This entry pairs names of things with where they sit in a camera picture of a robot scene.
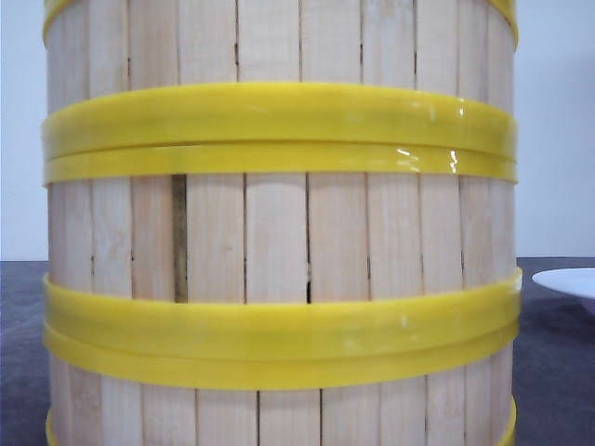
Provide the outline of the bamboo steamer basket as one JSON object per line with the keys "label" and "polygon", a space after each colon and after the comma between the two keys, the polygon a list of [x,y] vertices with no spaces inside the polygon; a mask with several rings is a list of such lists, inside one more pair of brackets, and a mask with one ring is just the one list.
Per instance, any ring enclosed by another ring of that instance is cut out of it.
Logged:
{"label": "bamboo steamer basket", "polygon": [[48,1],[47,107],[168,85],[415,88],[512,109],[510,1]]}
{"label": "bamboo steamer basket", "polygon": [[341,387],[435,374],[490,357],[518,332],[519,272],[469,289],[381,293],[420,271],[420,230],[371,226],[365,180],[497,177],[512,162],[471,149],[355,141],[210,141],[128,145],[47,141],[51,187],[175,175],[222,180],[193,201],[191,264],[175,298],[172,197],[106,200],[126,222],[100,232],[122,252],[116,291],[44,280],[44,344],[73,367],[162,386]]}
{"label": "bamboo steamer basket", "polygon": [[436,374],[289,391],[160,387],[76,365],[99,353],[46,326],[58,445],[510,445],[510,326],[494,355]]}

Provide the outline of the white plate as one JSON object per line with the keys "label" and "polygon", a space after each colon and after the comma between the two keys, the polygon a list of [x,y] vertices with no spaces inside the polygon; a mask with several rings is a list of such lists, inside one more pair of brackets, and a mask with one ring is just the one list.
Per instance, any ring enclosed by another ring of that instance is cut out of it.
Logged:
{"label": "white plate", "polygon": [[573,295],[584,303],[594,303],[594,268],[545,270],[534,274],[532,279],[552,291]]}

